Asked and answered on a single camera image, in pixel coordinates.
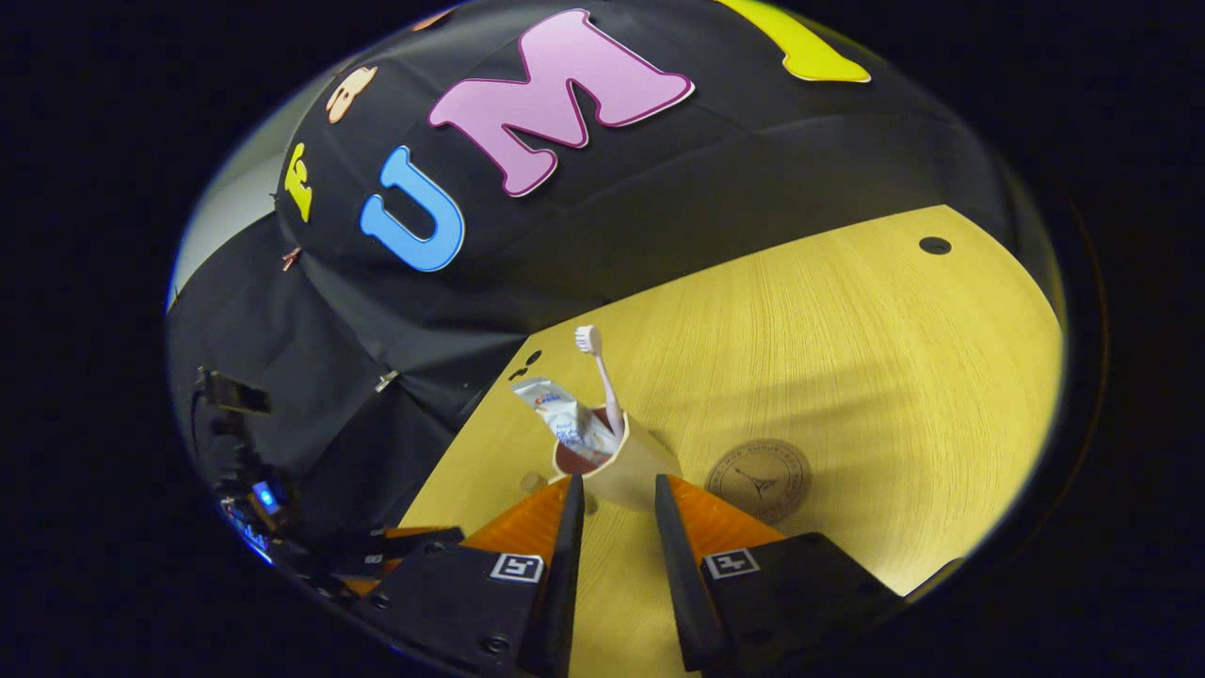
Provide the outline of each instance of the pink letter m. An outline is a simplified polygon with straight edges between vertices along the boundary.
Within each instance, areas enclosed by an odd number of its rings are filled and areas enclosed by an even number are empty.
[[[589,141],[572,84],[598,104],[598,120],[623,126],[686,99],[694,83],[641,59],[589,23],[586,10],[553,14],[519,37],[528,82],[462,79],[431,108],[433,126],[463,131],[502,170],[502,189],[519,196],[557,169],[557,154],[533,151],[512,129],[581,148]]]

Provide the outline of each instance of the wooden table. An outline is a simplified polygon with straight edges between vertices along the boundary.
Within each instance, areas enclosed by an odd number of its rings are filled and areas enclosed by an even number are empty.
[[[922,237],[952,243],[923,250]],[[1016,259],[958,212],[929,207],[734,259],[531,335],[401,526],[471,533],[551,476],[552,434],[506,377],[604,401],[574,329],[596,324],[621,403],[704,487],[734,447],[775,438],[812,471],[775,526],[819,531],[898,594],[968,555],[1038,461],[1063,334]],[[572,676],[682,674],[652,514],[586,519]]]

